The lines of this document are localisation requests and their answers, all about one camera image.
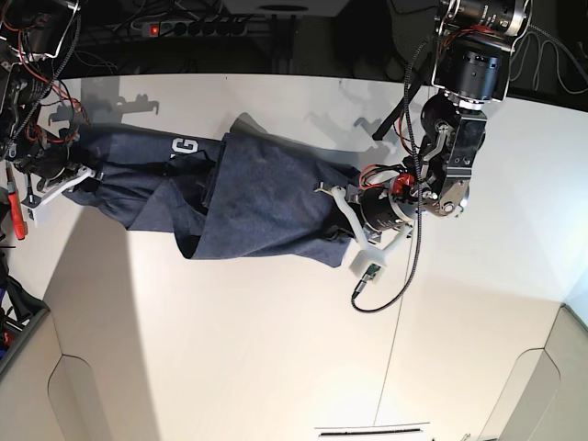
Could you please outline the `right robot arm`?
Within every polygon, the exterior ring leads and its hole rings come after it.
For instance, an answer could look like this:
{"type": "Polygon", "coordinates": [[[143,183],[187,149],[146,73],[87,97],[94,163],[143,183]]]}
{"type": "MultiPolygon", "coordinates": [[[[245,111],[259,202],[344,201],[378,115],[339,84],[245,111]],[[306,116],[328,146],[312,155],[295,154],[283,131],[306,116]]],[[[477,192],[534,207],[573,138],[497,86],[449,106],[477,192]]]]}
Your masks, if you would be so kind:
{"type": "Polygon", "coordinates": [[[36,176],[47,193],[7,192],[15,234],[54,198],[65,195],[100,209],[125,228],[169,232],[194,251],[201,240],[256,239],[265,246],[307,240],[337,243],[353,235],[334,201],[311,185],[334,173],[356,181],[355,169],[311,159],[288,145],[271,151],[261,181],[253,166],[275,137],[242,114],[218,141],[132,126],[88,125],[81,103],[30,63],[30,30],[51,33],[43,15],[75,14],[68,2],[36,3],[35,16],[14,32],[1,58],[1,154],[8,171],[36,176]]]}

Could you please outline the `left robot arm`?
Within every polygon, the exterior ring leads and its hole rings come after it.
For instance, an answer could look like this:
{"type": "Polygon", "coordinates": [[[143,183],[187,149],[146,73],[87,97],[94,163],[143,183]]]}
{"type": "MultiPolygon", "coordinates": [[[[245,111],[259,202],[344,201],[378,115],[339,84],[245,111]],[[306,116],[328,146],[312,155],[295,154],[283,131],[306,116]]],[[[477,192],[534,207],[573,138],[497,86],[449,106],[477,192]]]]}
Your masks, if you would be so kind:
{"type": "Polygon", "coordinates": [[[421,111],[420,145],[404,143],[400,164],[373,164],[345,200],[359,232],[377,243],[418,214],[446,218],[463,209],[475,157],[486,138],[484,105],[504,100],[515,44],[532,14],[529,1],[442,1],[425,66],[436,90],[421,111]]]}

